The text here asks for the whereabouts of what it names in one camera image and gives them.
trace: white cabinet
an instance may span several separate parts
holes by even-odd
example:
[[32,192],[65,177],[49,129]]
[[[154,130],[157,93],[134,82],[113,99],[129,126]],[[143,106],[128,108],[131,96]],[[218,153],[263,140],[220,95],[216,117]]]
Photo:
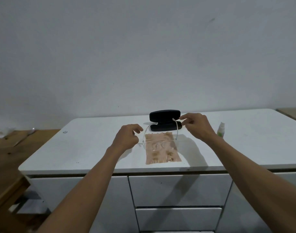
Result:
[[[29,179],[53,211],[82,177]],[[138,232],[127,176],[113,176],[90,232]]]
[[141,231],[215,230],[221,208],[137,208]]
[[[296,185],[296,172],[276,173],[276,175]],[[216,230],[216,233],[233,232],[271,232],[234,183]]]
[[136,207],[223,206],[229,174],[130,176]]

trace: right hand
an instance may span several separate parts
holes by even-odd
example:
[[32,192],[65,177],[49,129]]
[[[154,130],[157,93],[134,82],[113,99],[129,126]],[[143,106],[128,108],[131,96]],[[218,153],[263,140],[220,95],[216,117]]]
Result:
[[217,136],[205,115],[202,115],[200,113],[187,113],[181,116],[179,119],[185,119],[181,124],[185,125],[186,129],[195,138],[200,139],[205,143],[208,142],[211,138]]

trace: black eyeglass case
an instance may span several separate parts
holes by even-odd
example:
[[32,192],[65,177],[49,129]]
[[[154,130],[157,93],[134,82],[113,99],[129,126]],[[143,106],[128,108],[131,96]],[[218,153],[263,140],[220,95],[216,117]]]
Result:
[[[150,126],[153,132],[163,132],[163,131],[173,131],[177,130],[176,122],[180,117],[179,110],[159,110],[154,111],[149,114],[149,119],[151,122],[158,123]],[[177,121],[178,129],[182,128],[181,122]]]

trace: wooden table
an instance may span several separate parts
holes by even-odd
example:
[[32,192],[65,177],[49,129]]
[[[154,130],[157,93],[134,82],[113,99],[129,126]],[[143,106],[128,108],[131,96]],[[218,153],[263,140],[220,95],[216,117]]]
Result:
[[280,108],[276,109],[276,111],[296,120],[296,108]]
[[39,130],[29,136],[28,131],[14,131],[5,138],[0,139],[1,232],[26,232],[25,224],[18,221],[8,211],[30,185],[18,171],[18,167],[58,131],[58,129]]

